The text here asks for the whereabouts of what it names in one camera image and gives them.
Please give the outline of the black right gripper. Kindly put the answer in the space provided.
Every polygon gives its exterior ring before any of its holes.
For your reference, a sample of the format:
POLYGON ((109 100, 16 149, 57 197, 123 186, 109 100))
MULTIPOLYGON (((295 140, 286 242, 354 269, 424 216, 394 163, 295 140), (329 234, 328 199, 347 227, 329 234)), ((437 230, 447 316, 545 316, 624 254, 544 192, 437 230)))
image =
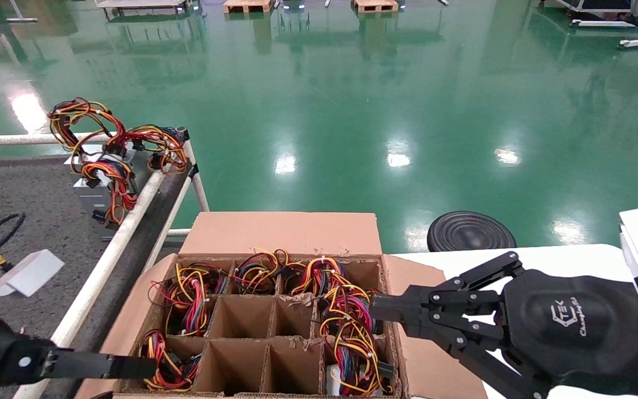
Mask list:
POLYGON ((371 316, 433 342, 505 398, 546 398, 552 385, 638 388, 638 293, 631 283, 524 271, 519 255, 506 252, 433 287, 377 294, 371 316), (514 279, 502 295, 485 290, 507 277, 514 279), (508 339, 499 326, 462 316, 502 307, 508 339), (492 356, 496 350, 518 372, 492 356))

